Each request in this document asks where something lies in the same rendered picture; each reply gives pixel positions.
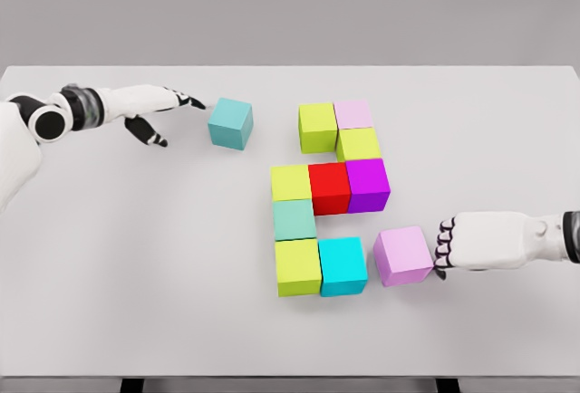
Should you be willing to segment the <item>mint green cube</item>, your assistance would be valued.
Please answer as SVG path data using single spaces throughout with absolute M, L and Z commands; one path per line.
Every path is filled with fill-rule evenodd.
M 317 237 L 311 199 L 275 201 L 273 218 L 277 242 Z

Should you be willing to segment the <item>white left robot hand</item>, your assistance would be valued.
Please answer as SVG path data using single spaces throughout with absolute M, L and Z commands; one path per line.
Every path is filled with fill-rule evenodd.
M 110 91 L 103 98 L 104 121 L 123 119 L 125 129 L 138 141 L 148 146 L 158 145 L 166 148 L 168 141 L 143 116 L 182 106 L 191 106 L 199 110 L 208 108 L 201 101 L 166 87 L 149 84 L 124 87 Z

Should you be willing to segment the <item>light pink cube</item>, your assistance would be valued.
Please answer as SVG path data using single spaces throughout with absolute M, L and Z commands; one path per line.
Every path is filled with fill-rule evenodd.
M 372 114 L 367 101 L 335 101 L 333 106 L 338 129 L 373 127 Z
M 384 287 L 420 283 L 433 269 L 425 237 L 416 225 L 381 231 L 373 255 Z

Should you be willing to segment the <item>purple cube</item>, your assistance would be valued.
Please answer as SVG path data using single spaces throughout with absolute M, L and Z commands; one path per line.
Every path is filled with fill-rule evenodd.
M 345 164 L 351 190 L 347 213 L 383 211 L 391 193 L 383 159 L 348 160 Z

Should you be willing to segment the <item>yellow-green cube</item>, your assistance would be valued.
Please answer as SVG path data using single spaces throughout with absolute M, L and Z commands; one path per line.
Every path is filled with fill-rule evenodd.
M 334 105 L 331 102 L 301 104 L 298 130 L 303 154 L 334 152 L 338 135 Z
M 275 242 L 275 268 L 279 297 L 320 292 L 323 276 L 315 238 Z
M 339 162 L 365 160 L 382 156 L 374 128 L 340 129 L 336 145 Z
M 308 166 L 286 165 L 270 168 L 274 201 L 302 200 L 312 197 Z

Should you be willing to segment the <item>teal blue cube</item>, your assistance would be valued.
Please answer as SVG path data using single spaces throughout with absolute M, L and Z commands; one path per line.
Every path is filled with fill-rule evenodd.
M 220 98 L 208 120 L 208 130 L 214 145 L 244 150 L 254 127 L 250 103 Z

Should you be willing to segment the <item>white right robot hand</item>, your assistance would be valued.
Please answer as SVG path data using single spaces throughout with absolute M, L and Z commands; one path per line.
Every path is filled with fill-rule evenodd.
M 527 218 L 517 212 L 461 212 L 440 223 L 434 271 L 517 269 L 527 261 L 523 234 Z

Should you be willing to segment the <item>red cube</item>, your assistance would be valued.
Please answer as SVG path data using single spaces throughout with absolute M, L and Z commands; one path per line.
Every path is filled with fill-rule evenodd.
M 346 214 L 351 189 L 344 162 L 308 166 L 312 202 L 316 216 Z

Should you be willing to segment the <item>bright cyan cube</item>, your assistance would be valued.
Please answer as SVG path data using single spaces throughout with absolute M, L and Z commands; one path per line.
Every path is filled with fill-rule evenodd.
M 368 273 L 360 237 L 319 239 L 318 251 L 323 276 L 320 294 L 323 297 L 363 292 Z

